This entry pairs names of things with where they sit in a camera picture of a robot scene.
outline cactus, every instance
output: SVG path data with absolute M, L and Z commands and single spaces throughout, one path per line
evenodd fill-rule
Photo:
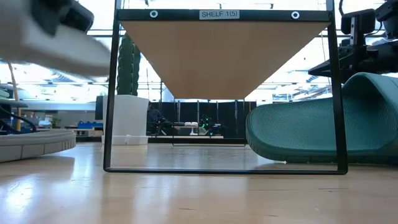
M 141 52 L 126 34 L 122 38 L 118 58 L 118 95 L 138 95 L 139 63 Z

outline gray slide sandal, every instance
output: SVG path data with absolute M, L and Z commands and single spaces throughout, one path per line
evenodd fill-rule
M 76 134 L 68 130 L 0 136 L 0 162 L 60 152 L 75 146 Z
M 342 91 L 348 162 L 398 164 L 398 78 L 358 73 Z M 246 120 L 246 137 L 267 159 L 335 162 L 332 99 L 259 106 Z

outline white planter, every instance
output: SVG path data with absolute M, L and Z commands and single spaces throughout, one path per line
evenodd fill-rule
M 148 144 L 148 136 L 146 136 L 148 103 L 148 99 L 132 95 L 114 97 L 112 145 Z M 104 130 L 106 129 L 107 104 L 108 96 L 104 96 Z

